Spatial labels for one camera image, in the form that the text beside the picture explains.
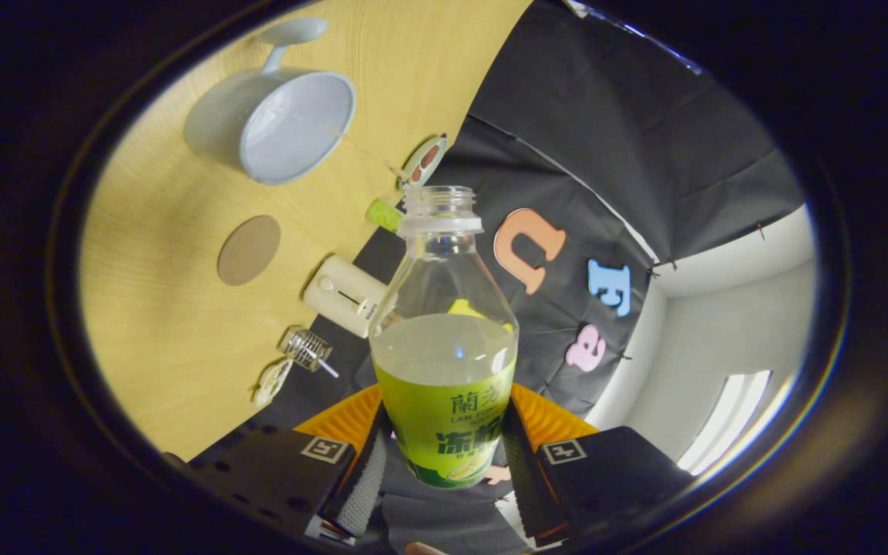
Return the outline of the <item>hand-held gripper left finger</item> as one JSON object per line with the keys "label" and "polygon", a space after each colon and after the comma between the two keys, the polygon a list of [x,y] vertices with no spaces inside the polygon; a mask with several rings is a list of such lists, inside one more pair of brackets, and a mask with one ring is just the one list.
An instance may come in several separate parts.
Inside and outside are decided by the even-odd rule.
{"label": "hand-held gripper left finger", "polygon": [[260,424],[190,463],[204,487],[300,540],[359,540],[380,497],[390,422],[373,385],[292,428]]}

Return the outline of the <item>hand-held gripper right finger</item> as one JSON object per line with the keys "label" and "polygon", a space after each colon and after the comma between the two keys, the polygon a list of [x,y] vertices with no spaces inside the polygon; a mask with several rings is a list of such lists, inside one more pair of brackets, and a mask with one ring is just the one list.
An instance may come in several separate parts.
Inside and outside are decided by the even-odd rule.
{"label": "hand-held gripper right finger", "polygon": [[538,544],[621,535],[694,481],[630,426],[599,431],[520,384],[503,444],[525,533]]}

